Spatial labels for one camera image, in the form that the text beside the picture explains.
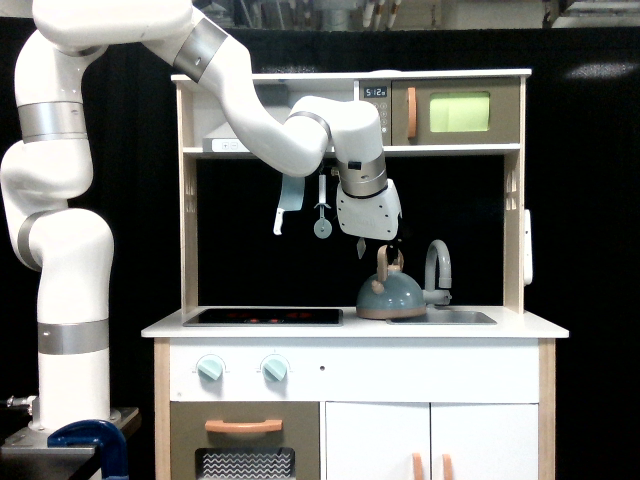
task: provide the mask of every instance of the sink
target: sink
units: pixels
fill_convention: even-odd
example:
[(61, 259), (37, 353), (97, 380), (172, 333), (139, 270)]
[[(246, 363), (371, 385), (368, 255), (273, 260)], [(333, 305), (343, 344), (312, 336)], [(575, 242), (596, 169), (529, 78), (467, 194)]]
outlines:
[(496, 321), (482, 312), (427, 309), (417, 317), (390, 318), (390, 325), (496, 325)]

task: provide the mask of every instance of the white cabinet door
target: white cabinet door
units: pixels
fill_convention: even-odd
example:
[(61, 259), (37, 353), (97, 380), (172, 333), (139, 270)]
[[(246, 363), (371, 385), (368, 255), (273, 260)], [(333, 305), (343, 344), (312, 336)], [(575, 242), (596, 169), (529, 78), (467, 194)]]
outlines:
[(537, 405), (431, 405), (433, 480), (537, 480)]
[(327, 480), (414, 480), (429, 469), (428, 403), (326, 404)]

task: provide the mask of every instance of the white countertop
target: white countertop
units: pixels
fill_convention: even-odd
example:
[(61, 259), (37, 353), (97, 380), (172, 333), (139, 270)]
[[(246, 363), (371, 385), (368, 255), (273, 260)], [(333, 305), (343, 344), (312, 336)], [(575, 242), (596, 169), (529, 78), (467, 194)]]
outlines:
[(145, 338), (568, 338), (569, 331), (530, 312), (517, 314), (501, 306), (451, 306), (450, 310), (482, 312), (496, 325), (390, 325), (356, 316), (355, 307), (340, 307), (341, 326), (183, 326), (211, 307), (187, 314), (172, 313), (142, 331)]

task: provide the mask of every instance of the microwave handle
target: microwave handle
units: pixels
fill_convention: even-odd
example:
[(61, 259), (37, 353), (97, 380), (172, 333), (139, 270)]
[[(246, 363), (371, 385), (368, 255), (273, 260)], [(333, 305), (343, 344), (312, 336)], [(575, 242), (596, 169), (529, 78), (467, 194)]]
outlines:
[(451, 465), (451, 455), (445, 453), (442, 455), (442, 463), (444, 464), (444, 480), (453, 480), (453, 466)]
[(207, 420), (207, 432), (213, 433), (262, 433), (282, 430), (282, 420), (265, 420), (260, 423), (226, 423), (223, 420)]
[(416, 100), (416, 87), (407, 88), (409, 101), (409, 133), (407, 138), (415, 138), (418, 131), (418, 102)]
[(413, 454), (413, 478), (414, 480), (423, 480), (422, 475), (422, 457), (419, 453)]

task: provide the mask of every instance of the stove knob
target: stove knob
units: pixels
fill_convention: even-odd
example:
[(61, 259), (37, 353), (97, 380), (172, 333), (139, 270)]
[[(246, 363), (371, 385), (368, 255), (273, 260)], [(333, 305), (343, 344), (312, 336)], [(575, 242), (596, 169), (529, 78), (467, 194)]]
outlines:
[(217, 355), (205, 355), (198, 361), (197, 369), (205, 380), (215, 382), (222, 376), (224, 363)]
[(287, 360), (281, 355), (269, 355), (260, 368), (264, 378), (270, 382), (281, 382), (287, 376)]

